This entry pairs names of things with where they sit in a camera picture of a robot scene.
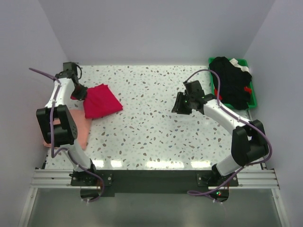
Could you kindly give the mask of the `magenta red t shirt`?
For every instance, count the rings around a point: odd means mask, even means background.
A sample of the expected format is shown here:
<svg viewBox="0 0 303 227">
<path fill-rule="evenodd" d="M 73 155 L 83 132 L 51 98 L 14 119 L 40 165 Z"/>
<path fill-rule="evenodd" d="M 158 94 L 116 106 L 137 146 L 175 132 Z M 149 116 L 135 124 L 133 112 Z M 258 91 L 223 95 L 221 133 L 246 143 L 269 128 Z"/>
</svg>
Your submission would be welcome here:
<svg viewBox="0 0 303 227">
<path fill-rule="evenodd" d="M 98 119 L 123 110 L 121 103 L 105 84 L 88 88 L 83 108 L 87 119 Z"/>
</svg>

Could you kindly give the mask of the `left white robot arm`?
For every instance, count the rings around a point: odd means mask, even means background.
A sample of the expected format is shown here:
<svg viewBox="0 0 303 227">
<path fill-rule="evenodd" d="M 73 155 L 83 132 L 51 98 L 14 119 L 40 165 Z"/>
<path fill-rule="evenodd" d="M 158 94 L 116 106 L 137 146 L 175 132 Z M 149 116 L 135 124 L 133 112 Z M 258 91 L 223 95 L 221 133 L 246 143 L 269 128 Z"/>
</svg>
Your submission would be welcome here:
<svg viewBox="0 0 303 227">
<path fill-rule="evenodd" d="M 96 168 L 78 142 L 78 127 L 67 106 L 72 97 L 83 101 L 87 96 L 87 87 L 79 82 L 82 77 L 80 66 L 74 62 L 65 62 L 63 70 L 54 76 L 40 70 L 34 72 L 54 82 L 49 101 L 45 107 L 36 111 L 44 141 L 51 145 L 51 157 L 56 157 L 60 152 L 66 154 L 73 165 L 70 174 L 72 186 L 96 185 Z"/>
</svg>

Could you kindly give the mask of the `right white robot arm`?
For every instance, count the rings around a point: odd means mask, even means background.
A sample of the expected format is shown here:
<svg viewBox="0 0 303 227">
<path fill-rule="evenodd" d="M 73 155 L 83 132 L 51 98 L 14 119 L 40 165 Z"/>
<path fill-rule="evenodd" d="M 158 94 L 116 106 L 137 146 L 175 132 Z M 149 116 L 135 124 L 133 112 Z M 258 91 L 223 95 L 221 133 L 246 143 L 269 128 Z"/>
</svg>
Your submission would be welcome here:
<svg viewBox="0 0 303 227">
<path fill-rule="evenodd" d="M 173 113 L 190 115 L 193 110 L 215 120 L 232 136 L 231 153 L 212 166 L 211 181 L 223 185 L 228 176 L 240 168 L 269 155 L 270 146 L 263 124 L 250 121 L 231 111 L 212 94 L 205 94 L 199 81 L 184 82 L 185 91 L 178 92 Z"/>
</svg>

